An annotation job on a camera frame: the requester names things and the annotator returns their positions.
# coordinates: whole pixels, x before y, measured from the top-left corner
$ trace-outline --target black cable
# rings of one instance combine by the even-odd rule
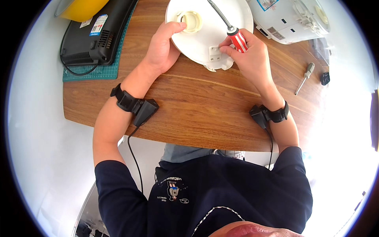
[[[64,40],[64,37],[66,36],[66,33],[67,33],[67,30],[69,29],[70,25],[67,27],[66,31],[64,32],[64,35],[63,35],[63,39],[62,39],[62,42],[61,42],[61,47],[59,47],[59,59],[61,60],[61,63],[63,65],[63,67],[71,74],[75,75],[75,76],[84,76],[84,75],[87,75],[88,73],[92,72],[93,70],[95,70],[95,68],[99,65],[99,61],[98,60],[94,60],[94,63],[95,63],[95,66],[93,68],[91,68],[89,71],[87,72],[84,72],[84,73],[75,73],[73,71],[71,71],[63,62],[63,59],[62,59],[62,55],[61,55],[61,52],[62,52],[62,45],[63,45],[63,40]]]
[[[267,129],[265,129],[268,136],[270,137],[270,140],[271,140],[271,155],[270,155],[270,162],[268,163],[268,170],[270,170],[270,165],[271,165],[271,158],[273,156],[273,147],[274,147],[274,143],[273,143],[273,138],[271,137],[270,133],[268,132]]]
[[[128,146],[129,146],[129,149],[130,149],[130,153],[132,154],[133,158],[134,158],[134,161],[136,162],[136,165],[137,165],[137,169],[138,169],[138,173],[139,173],[139,179],[141,180],[141,191],[142,191],[142,194],[143,194],[143,185],[142,185],[142,176],[141,176],[141,172],[139,171],[139,166],[138,166],[138,163],[137,163],[137,160],[136,160],[136,157],[134,157],[134,154],[133,154],[133,151],[132,151],[132,148],[130,147],[130,143],[129,143],[129,139],[131,136],[133,136],[137,130],[139,129],[139,126],[136,127],[136,129],[128,136]]]

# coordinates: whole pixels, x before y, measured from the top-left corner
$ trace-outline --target hand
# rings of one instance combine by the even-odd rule
[[[271,76],[267,46],[246,29],[240,29],[247,42],[248,50],[240,53],[230,47],[232,40],[227,37],[220,43],[220,51],[229,55],[238,65],[242,75],[258,89],[259,92],[274,84]]]
[[[144,61],[156,72],[157,77],[167,72],[178,59],[180,52],[170,41],[173,34],[179,33],[187,27],[185,22],[162,23],[151,38],[150,46]]]

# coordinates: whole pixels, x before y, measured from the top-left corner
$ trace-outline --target black wrist-mounted device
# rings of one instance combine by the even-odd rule
[[[287,120],[288,103],[286,101],[284,108],[274,112],[269,111],[264,105],[259,107],[254,105],[249,111],[249,114],[261,128],[265,129],[267,128],[267,122],[270,120],[273,122],[282,122],[283,120]]]
[[[154,99],[138,99],[131,96],[128,92],[122,91],[121,83],[112,89],[111,97],[116,96],[117,106],[126,112],[132,112],[136,118],[133,124],[139,127],[159,109],[159,105]]]

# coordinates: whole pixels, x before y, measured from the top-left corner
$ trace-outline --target wooden table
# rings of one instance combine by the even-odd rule
[[[111,89],[145,56],[151,37],[164,21],[168,2],[138,1],[126,32],[116,80],[63,83],[66,119],[94,126]],[[257,29],[254,34],[267,44],[274,82],[290,106],[299,130],[300,146],[307,150],[325,110],[327,86],[319,81],[325,69],[309,53],[308,42],[283,45],[267,39]],[[295,96],[310,62],[316,64],[315,71]],[[145,98],[154,98],[160,108],[135,133],[136,137],[205,148],[271,149],[267,134],[248,114],[253,105],[262,103],[260,95],[236,64],[226,71],[210,72],[181,55],[168,72],[158,77]],[[133,130],[131,125],[125,134]]]

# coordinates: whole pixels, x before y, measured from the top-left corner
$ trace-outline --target lips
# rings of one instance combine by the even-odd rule
[[[260,225],[256,224],[243,224],[226,233],[226,237],[263,237],[269,236],[271,231],[263,229]]]

